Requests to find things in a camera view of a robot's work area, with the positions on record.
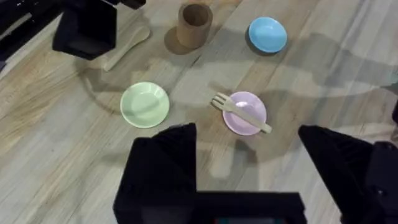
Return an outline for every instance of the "pink plate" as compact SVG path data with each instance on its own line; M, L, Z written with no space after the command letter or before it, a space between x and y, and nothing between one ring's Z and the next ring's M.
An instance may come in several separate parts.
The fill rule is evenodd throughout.
M237 92L230 97L236 103L236 106L264 123L267 121L266 107L256 95L249 92ZM250 136L260 131L260 129L247 123L235 114L223 111L223 117L226 125L236 134Z

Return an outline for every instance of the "blue plate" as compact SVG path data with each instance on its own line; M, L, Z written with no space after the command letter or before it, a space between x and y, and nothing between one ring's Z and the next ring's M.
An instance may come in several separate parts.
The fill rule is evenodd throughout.
M276 53L287 43L285 28L270 17L255 19L249 27L249 38L257 49L265 53Z

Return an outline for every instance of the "pastel plate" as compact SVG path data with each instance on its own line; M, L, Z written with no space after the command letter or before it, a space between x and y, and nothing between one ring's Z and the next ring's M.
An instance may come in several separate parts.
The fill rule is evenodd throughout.
M255 116L259 121L263 123L267 121L266 107L256 95L241 91L232 94L230 97L235 102L236 106L242 108L250 115ZM236 134L251 136L260 131L259 128L254 127L230 112L223 111L223 117L226 125Z
M249 38L253 45L265 53L276 53L287 43L283 25L271 17L258 17L249 26Z
M170 101L162 87L150 82L136 83L122 95L120 110L123 118L137 128L151 128L167 116Z

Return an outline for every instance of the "wood grain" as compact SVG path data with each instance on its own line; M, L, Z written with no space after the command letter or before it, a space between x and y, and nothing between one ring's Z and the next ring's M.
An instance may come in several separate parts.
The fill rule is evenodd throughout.
M318 124L368 141L396 141L398 2L209 0L207 43L170 53L165 35L182 0L118 6L118 37L132 24L151 37L110 71L51 49L56 19L0 73L0 223L116 223L112 204L132 141L171 125L198 128L198 189L300 192L309 223L340 213L297 136ZM245 41L250 22L271 16L288 46L261 56ZM150 81L170 95L167 119L136 129L120 115L123 91ZM237 136L209 104L216 92L251 91L272 134Z

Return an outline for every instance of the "dish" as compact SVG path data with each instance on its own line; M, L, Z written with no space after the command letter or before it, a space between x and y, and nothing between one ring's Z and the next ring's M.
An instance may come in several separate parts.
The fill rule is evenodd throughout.
M122 95L123 118L137 128L152 128L167 116L170 101L162 87L150 82L136 83Z
M230 98L236 103L236 106L242 108L245 112L255 116L262 122L267 121L267 110L263 102L253 93L241 91L234 93ZM235 114L223 111L223 117L230 130L242 136L251 136L257 134L260 129L247 123Z
M271 17L259 17L249 26L249 38L253 45L265 53L281 51L287 43L283 25Z

